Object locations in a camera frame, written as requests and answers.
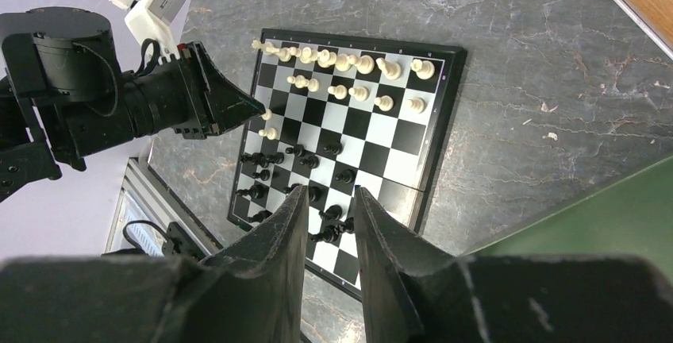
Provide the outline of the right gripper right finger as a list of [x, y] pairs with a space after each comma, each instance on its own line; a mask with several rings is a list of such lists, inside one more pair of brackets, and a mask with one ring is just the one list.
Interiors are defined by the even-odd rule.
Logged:
[[452, 256], [392, 218], [365, 187], [354, 201], [367, 341], [472, 342], [472, 307]]

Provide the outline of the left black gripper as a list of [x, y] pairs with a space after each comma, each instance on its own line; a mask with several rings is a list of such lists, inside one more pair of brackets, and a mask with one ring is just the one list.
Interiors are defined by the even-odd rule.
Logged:
[[175, 38], [171, 25], [186, 1], [121, 0], [125, 25], [141, 46], [131, 84], [148, 110], [138, 124], [142, 135], [173, 129], [185, 138], [220, 136], [266, 113], [221, 73], [201, 42]]

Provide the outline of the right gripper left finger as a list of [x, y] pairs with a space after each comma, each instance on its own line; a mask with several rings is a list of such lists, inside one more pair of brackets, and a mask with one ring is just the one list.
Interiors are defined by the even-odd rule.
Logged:
[[181, 259], [154, 342], [299, 342], [309, 188], [204, 260]]

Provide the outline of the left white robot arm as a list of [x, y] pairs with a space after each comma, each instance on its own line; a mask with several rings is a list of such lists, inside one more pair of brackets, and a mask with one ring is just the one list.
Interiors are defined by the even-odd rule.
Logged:
[[140, 44], [141, 63], [123, 71], [110, 22], [50, 6], [1, 16], [1, 196], [62, 164], [172, 129], [186, 139], [227, 133], [265, 113], [231, 83], [199, 42], [180, 44], [171, 22], [186, 0], [110, 0]]

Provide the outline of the black white chessboard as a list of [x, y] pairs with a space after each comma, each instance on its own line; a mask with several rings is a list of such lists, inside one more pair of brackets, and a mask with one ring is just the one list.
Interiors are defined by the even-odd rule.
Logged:
[[306, 267], [359, 299], [355, 190], [420, 228], [467, 50], [284, 29], [260, 43], [279, 52], [257, 56], [251, 92], [267, 113], [244, 127], [228, 219], [250, 230], [306, 186]]

